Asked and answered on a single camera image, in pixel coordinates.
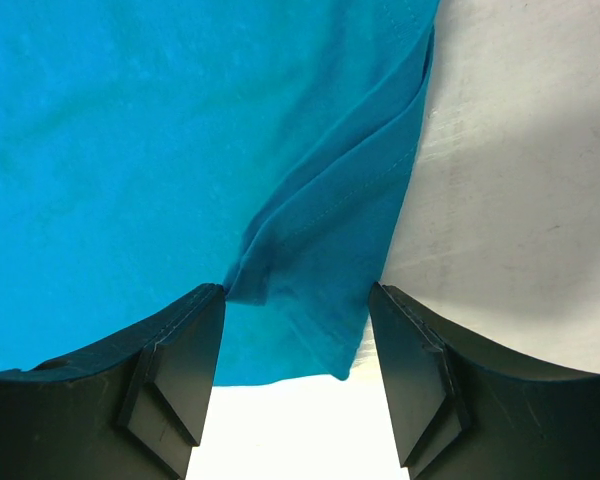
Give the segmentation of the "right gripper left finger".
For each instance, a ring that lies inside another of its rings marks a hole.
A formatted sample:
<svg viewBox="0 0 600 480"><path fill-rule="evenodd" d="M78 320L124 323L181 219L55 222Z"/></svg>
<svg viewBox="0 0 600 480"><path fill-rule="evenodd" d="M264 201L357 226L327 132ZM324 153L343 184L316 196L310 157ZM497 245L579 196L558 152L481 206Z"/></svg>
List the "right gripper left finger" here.
<svg viewBox="0 0 600 480"><path fill-rule="evenodd" d="M0 479L182 479L202 439L225 294L203 284L32 370L0 372Z"/></svg>

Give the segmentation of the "blue t-shirt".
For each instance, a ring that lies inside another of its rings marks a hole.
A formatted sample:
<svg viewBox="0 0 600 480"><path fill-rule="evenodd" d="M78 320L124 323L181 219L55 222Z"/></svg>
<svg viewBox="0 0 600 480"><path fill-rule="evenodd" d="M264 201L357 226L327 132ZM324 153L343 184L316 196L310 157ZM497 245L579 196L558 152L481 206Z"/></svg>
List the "blue t-shirt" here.
<svg viewBox="0 0 600 480"><path fill-rule="evenodd" d="M0 371L202 283L215 381L345 379L418 150L434 1L0 1Z"/></svg>

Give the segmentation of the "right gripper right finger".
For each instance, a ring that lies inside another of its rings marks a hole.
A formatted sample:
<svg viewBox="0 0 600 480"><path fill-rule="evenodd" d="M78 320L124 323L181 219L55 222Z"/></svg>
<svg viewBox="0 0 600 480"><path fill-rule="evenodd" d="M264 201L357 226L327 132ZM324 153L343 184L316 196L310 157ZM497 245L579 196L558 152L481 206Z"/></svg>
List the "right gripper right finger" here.
<svg viewBox="0 0 600 480"><path fill-rule="evenodd" d="M369 312L413 479L600 479L600 374L543 361L375 284Z"/></svg>

